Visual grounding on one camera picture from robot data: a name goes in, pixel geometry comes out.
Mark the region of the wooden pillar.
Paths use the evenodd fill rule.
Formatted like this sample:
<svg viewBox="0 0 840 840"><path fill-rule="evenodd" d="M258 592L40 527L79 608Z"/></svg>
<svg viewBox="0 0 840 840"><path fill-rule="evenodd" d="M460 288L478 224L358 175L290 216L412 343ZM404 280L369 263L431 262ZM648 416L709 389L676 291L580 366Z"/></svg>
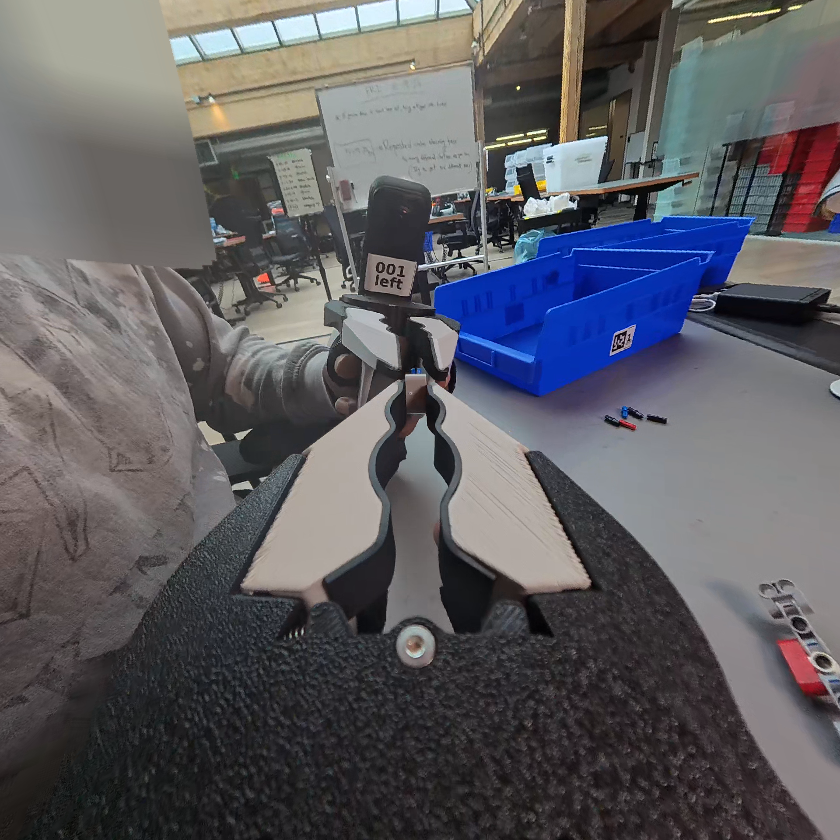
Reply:
<svg viewBox="0 0 840 840"><path fill-rule="evenodd" d="M559 143L576 141L580 130L586 1L566 1L563 9Z"/></svg>

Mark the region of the whiteboard on stand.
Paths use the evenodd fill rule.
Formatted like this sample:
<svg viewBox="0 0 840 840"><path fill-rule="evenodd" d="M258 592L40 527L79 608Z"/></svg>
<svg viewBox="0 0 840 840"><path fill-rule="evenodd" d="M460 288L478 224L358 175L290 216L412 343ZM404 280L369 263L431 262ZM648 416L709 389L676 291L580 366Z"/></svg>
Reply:
<svg viewBox="0 0 840 840"><path fill-rule="evenodd" d="M487 156L476 127L475 95L469 62L316 90L333 162L328 179L355 284L359 275L343 214L366 209L380 175L414 180L432 196L474 186L483 265L489 269Z"/></svg>

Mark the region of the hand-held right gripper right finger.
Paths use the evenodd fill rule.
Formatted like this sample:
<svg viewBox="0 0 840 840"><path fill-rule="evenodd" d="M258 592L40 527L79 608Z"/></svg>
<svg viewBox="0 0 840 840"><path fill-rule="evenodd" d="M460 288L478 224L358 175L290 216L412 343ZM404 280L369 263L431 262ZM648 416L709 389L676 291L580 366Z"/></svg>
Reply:
<svg viewBox="0 0 840 840"><path fill-rule="evenodd" d="M519 441L436 384L427 388L427 425L446 484L442 558L525 596L592 587Z"/></svg>

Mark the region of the person's left forearm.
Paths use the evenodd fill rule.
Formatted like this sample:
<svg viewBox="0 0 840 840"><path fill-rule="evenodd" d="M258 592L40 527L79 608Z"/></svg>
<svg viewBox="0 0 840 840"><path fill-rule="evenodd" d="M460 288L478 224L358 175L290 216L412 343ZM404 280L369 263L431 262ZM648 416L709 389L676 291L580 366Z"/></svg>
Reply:
<svg viewBox="0 0 840 840"><path fill-rule="evenodd" d="M287 422L307 427L340 419L338 386L325 374L326 345L280 346L208 314L189 379L194 414L222 434Z"/></svg>

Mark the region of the black power adapter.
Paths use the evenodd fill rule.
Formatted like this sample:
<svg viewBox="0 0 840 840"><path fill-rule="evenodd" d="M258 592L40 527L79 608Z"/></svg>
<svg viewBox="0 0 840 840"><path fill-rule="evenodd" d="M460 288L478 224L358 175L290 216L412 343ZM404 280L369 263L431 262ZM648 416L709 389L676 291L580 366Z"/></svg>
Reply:
<svg viewBox="0 0 840 840"><path fill-rule="evenodd" d="M719 291L712 312L718 316L801 324L823 313L839 313L839 307L828 301L831 293L821 287L739 283Z"/></svg>

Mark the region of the person's grey patterned sweatshirt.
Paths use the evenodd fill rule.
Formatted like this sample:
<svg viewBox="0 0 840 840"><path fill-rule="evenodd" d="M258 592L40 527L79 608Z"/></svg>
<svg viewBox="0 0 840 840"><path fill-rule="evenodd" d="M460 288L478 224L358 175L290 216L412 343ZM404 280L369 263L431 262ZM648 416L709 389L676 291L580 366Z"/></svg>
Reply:
<svg viewBox="0 0 840 840"><path fill-rule="evenodd" d="M215 325L170 269L2 255L2 776L233 504L189 387Z"/></svg>

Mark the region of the grey desk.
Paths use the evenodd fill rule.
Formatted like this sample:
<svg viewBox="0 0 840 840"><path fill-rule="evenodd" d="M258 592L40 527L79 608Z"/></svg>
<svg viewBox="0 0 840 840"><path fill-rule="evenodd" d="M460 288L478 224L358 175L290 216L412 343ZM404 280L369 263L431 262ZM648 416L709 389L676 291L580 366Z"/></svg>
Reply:
<svg viewBox="0 0 840 840"><path fill-rule="evenodd" d="M383 731L356 838L838 838L838 736L785 675L762 580L838 644L832 376L689 323L555 395L459 367L457 396L556 460L595 581L551 635L446 635ZM622 406L668 419L629 417Z"/></svg>

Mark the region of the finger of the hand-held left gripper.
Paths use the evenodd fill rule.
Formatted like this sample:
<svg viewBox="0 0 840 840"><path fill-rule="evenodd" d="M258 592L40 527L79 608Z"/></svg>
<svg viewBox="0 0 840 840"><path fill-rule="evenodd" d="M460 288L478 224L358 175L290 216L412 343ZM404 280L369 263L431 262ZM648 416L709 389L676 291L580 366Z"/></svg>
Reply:
<svg viewBox="0 0 840 840"><path fill-rule="evenodd" d="M386 324L383 314L362 308L346 308L340 341L347 351L374 371L392 379L403 376L401 341Z"/></svg>
<svg viewBox="0 0 840 840"><path fill-rule="evenodd" d="M445 389L455 389L455 352L459 323L449 319L419 319L418 348L428 375Z"/></svg>

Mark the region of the paper flip chart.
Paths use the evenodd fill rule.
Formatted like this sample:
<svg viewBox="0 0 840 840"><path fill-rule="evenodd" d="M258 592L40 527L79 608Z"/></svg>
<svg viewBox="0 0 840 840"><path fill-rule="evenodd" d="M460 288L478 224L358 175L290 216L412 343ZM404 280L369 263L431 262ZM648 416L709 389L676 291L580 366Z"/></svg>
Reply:
<svg viewBox="0 0 840 840"><path fill-rule="evenodd" d="M312 152L304 148L268 156L280 186L281 201L289 217L319 215L323 202L312 162Z"/></svg>

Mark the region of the clear storage box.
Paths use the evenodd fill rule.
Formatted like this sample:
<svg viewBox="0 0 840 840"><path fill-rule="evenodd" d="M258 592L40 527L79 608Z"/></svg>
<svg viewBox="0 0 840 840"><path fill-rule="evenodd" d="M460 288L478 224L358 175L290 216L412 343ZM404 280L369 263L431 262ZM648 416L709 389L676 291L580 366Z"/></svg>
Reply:
<svg viewBox="0 0 840 840"><path fill-rule="evenodd" d="M545 191L573 194L601 181L608 139L605 135L551 145L542 151Z"/></svg>

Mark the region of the stack of small clear boxes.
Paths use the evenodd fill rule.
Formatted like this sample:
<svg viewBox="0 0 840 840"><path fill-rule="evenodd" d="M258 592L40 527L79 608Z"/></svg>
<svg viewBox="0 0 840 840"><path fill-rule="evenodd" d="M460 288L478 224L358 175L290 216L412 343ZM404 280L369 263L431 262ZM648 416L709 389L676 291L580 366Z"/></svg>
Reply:
<svg viewBox="0 0 840 840"><path fill-rule="evenodd" d="M536 146L521 148L508 154L505 158L505 190L506 194L521 194L519 185L519 171L530 170L537 188L541 193L547 191L545 178L544 152L550 149L550 144L545 143Z"/></svg>

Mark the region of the grey red beam assembly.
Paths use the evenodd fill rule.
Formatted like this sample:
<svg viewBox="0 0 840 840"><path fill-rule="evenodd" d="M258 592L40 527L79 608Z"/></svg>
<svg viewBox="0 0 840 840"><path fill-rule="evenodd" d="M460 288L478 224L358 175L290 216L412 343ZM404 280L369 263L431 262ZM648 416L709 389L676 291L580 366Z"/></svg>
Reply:
<svg viewBox="0 0 840 840"><path fill-rule="evenodd" d="M776 644L795 684L805 697L824 707L838 736L838 658L815 630L811 604L789 579L763 582L758 593L782 632Z"/></svg>

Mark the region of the stack of red blue bins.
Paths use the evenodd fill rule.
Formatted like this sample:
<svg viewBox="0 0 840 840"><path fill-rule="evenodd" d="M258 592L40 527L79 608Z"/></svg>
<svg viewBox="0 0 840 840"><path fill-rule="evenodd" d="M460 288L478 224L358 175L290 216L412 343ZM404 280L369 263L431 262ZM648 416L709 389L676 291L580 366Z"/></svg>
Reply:
<svg viewBox="0 0 840 840"><path fill-rule="evenodd" d="M822 205L838 163L837 122L723 143L708 154L696 212L751 218L754 235L836 234Z"/></svg>

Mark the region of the blue plastic bin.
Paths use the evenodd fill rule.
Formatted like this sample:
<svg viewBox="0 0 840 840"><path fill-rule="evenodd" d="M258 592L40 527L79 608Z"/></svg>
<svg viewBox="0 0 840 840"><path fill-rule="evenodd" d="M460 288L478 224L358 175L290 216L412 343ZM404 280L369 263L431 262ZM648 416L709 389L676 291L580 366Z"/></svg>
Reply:
<svg viewBox="0 0 840 840"><path fill-rule="evenodd" d="M537 257L568 256L576 248L708 251L699 288L722 287L754 217L666 216L594 227L539 241Z"/></svg>
<svg viewBox="0 0 840 840"><path fill-rule="evenodd" d="M542 396L678 334L712 257L577 248L438 286L434 307L458 361Z"/></svg>

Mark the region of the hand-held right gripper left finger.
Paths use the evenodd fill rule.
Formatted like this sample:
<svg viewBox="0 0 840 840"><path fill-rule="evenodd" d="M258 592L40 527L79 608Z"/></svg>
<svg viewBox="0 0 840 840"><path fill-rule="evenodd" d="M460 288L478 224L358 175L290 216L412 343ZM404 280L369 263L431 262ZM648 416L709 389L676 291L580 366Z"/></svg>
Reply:
<svg viewBox="0 0 840 840"><path fill-rule="evenodd" d="M401 462L400 430L394 382L305 450L243 593L387 593L396 555L385 488Z"/></svg>

